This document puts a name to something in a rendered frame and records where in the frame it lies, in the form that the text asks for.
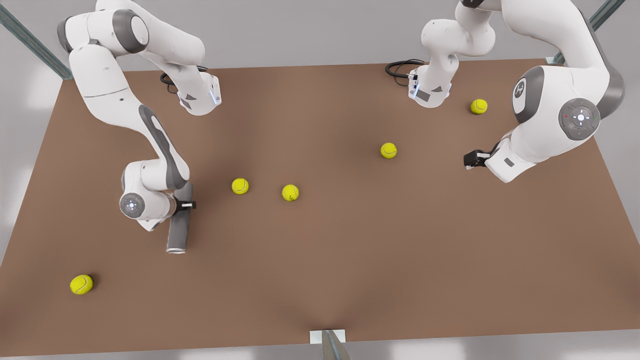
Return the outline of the grey tennis ball tube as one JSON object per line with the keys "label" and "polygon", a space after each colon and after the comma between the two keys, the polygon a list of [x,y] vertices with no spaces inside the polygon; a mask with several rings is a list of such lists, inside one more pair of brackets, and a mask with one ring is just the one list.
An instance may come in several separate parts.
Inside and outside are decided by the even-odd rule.
{"label": "grey tennis ball tube", "polygon": [[[187,182],[181,189],[176,189],[174,198],[181,201],[194,201],[194,185]],[[192,210],[181,210],[170,218],[166,251],[169,254],[183,254],[186,251],[189,225]]]}

